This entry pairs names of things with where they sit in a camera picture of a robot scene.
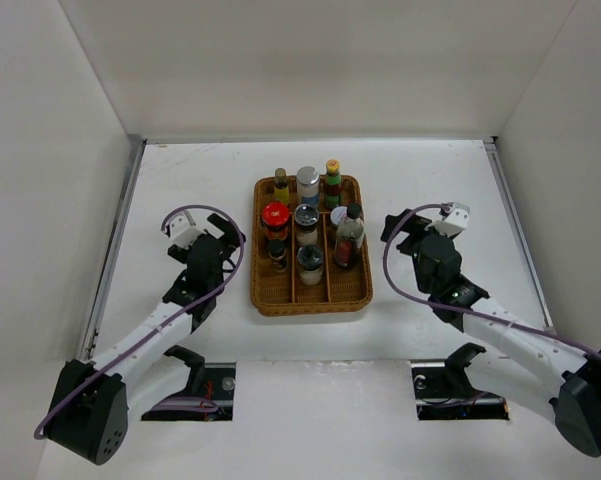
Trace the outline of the small white red lid jar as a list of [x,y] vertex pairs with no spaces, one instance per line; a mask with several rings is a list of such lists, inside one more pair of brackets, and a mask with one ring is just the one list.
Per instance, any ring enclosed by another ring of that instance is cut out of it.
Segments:
[[347,207],[344,205],[335,207],[329,214],[328,235],[332,243],[336,241],[339,223],[346,217],[346,214]]

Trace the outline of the black cap soy sauce bottle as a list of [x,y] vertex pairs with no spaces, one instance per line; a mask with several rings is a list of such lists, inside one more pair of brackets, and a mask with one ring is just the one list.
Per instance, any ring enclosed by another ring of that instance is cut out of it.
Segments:
[[334,261],[342,268],[353,268],[360,256],[365,238],[362,207],[353,202],[340,218],[335,236]]

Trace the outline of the red lid chili sauce jar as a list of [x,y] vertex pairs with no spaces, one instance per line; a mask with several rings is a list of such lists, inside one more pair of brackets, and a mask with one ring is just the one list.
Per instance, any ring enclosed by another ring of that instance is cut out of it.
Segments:
[[261,224],[268,241],[285,242],[289,236],[291,213],[289,207],[281,202],[268,203],[261,212]]

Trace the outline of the cork top yellow label bottle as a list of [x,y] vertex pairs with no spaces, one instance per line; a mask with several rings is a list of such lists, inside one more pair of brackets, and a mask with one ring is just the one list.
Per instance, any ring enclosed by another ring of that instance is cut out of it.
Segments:
[[285,206],[290,205],[289,184],[284,168],[277,168],[274,173],[274,199]]

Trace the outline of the silver lid blue label jar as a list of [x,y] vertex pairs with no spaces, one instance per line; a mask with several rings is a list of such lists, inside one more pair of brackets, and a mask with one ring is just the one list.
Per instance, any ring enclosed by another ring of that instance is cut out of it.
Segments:
[[296,186],[299,204],[319,205],[320,175],[314,167],[303,166],[298,170]]

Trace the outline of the yellow cap green label bottle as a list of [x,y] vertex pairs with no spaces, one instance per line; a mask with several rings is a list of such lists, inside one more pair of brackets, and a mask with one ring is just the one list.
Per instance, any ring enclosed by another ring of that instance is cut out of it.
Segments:
[[324,178],[324,203],[327,209],[333,210],[341,205],[342,177],[340,162],[330,159],[326,162]]

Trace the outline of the black lid shaker jar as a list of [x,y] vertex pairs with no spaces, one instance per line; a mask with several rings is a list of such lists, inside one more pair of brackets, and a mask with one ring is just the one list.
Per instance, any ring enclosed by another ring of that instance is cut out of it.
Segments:
[[301,246],[296,255],[300,281],[314,286],[320,283],[324,273],[324,252],[317,245]]

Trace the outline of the steel top glass grinder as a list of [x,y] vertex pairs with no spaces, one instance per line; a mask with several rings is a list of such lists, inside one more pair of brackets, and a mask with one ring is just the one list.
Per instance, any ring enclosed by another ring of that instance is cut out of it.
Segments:
[[300,247],[318,243],[320,213],[316,206],[300,204],[294,211],[295,238]]

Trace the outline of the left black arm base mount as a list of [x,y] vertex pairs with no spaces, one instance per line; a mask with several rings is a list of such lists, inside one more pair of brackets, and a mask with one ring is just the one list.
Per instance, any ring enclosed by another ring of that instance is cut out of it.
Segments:
[[173,346],[131,387],[133,421],[230,421],[236,365],[207,363],[183,346]]

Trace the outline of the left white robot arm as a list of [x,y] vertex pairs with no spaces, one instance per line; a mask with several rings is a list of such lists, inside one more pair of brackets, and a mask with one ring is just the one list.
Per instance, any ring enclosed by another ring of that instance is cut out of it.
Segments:
[[237,274],[246,237],[225,212],[208,207],[208,222],[221,236],[200,230],[185,205],[170,212],[161,230],[168,254],[183,264],[161,301],[130,334],[87,361],[61,369],[48,413],[35,428],[49,440],[94,465],[119,450],[131,422],[159,409],[169,396],[194,398],[204,387],[204,358],[183,347],[209,318],[218,297]]

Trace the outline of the black cap spice bottle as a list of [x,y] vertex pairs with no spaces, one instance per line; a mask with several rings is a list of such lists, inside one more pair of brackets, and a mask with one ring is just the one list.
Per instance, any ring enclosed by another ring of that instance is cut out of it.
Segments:
[[286,246],[282,240],[271,240],[268,243],[268,254],[271,259],[272,268],[276,272],[284,272],[287,269]]

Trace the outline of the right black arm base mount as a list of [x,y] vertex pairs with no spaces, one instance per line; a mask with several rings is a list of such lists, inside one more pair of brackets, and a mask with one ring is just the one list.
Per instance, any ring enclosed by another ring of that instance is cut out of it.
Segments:
[[477,390],[466,370],[487,350],[467,343],[446,359],[411,363],[411,377],[420,421],[509,420],[504,398]]

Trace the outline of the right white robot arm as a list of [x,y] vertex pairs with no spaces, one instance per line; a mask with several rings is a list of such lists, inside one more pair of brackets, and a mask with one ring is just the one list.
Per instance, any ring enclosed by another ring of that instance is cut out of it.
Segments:
[[464,276],[454,240],[470,210],[459,203],[435,208],[437,220],[422,217],[421,207],[386,216],[381,240],[391,248],[406,236],[397,249],[411,258],[419,293],[390,287],[472,339],[446,359],[446,388],[512,400],[552,423],[580,453],[601,456],[601,350],[530,326]]

